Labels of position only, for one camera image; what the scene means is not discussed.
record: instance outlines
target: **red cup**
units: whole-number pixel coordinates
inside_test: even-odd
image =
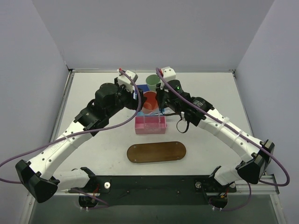
[[[151,113],[158,108],[158,102],[156,100],[157,93],[154,91],[147,91],[143,94],[147,99],[143,104],[142,112],[145,114]]]

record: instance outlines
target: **table top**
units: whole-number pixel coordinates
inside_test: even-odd
[[[137,73],[137,84],[145,84],[151,72]],[[59,135],[74,117],[94,98],[103,83],[113,83],[117,72],[75,73],[66,101]],[[245,111],[232,73],[177,73],[184,91],[191,96],[202,97],[223,116],[247,133],[251,133]],[[114,115],[109,126],[119,124],[133,115],[123,109]],[[241,159],[228,146],[212,134],[190,125],[187,133],[179,133],[176,123],[179,116],[167,117],[166,134],[136,135],[134,120],[125,126],[99,132],[81,145],[57,169],[68,171],[88,167],[97,175],[209,175],[219,165],[239,163]],[[185,122],[179,127],[184,130]],[[179,161],[135,164],[127,158],[127,150],[133,144],[180,141],[186,147],[186,155]]]

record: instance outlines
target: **gray wall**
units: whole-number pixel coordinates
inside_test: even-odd
[[[67,67],[30,0],[0,1],[0,161],[50,140]],[[17,180],[10,162],[0,176]],[[0,182],[0,223],[19,223],[27,191]]]
[[[273,0],[33,0],[69,68],[235,69]]]
[[[276,0],[236,70],[236,80],[255,136],[276,143],[275,156],[291,184],[280,188],[289,223],[299,213],[299,1]],[[278,182],[285,175],[272,163]]]

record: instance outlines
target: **pink dish rack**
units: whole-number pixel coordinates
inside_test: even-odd
[[[165,116],[138,116],[135,117],[136,134],[165,134],[166,132]]]

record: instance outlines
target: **wooden tray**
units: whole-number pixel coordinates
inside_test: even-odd
[[[186,147],[178,141],[135,144],[127,151],[127,157],[133,163],[175,161],[185,155]]]

